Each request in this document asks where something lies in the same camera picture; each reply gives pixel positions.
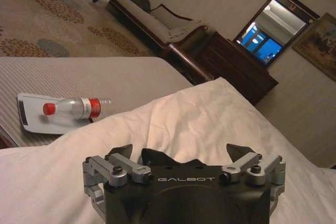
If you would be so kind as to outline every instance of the plastic water bottle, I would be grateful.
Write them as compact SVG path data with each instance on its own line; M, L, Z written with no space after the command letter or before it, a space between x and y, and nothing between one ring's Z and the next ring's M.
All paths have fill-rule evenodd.
M70 119L103 118L112 112L111 99L102 98L70 98L43 105L44 115L57 115Z

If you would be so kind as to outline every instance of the white tray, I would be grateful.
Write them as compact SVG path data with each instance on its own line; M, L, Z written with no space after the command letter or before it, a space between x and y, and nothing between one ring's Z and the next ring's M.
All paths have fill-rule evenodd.
M58 102L62 98L46 95L20 93L17 95L19 115L23 128L30 132L44 134L65 134L91 123L90 120L72 120L43 114L43 105L47 102Z

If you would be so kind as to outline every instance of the red label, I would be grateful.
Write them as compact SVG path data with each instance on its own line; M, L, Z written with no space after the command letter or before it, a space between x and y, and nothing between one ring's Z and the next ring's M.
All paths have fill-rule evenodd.
M100 102L98 99L89 99L91 104L91 114L89 118L97 118L100 114Z

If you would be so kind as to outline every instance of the floral rug pattern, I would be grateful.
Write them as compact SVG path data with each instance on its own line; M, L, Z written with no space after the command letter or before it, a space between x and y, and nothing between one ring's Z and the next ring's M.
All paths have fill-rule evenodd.
M0 56L152 56L108 0L0 0Z

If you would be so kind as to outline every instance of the mirror frame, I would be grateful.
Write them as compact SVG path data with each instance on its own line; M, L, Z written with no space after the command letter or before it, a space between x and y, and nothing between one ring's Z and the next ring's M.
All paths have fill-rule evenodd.
M239 44L237 40L245 33L246 29L250 26L252 22L258 17L258 15L265 9L265 7L271 2L272 0L267 0L263 6L259 9L259 11L252 17L252 19L244 26L244 28L240 31L240 33L235 37L234 43L236 45L241 46L248 54L250 54L254 59L256 59L264 68L267 68L274 62L279 55L286 50L286 48L300 35L300 33L305 30L310 24L312 24L316 19L320 18L318 14L313 12L311 9L309 9L306 5L301 3L298 0L276 0L279 2L283 7L285 7L288 11L295 14L297 17L299 17L302 21L304 21L306 24L284 45L282 46L281 50L276 54L275 57L273 57L267 64L264 64L262 61L260 61L254 54L252 54L250 51L248 51L244 46Z

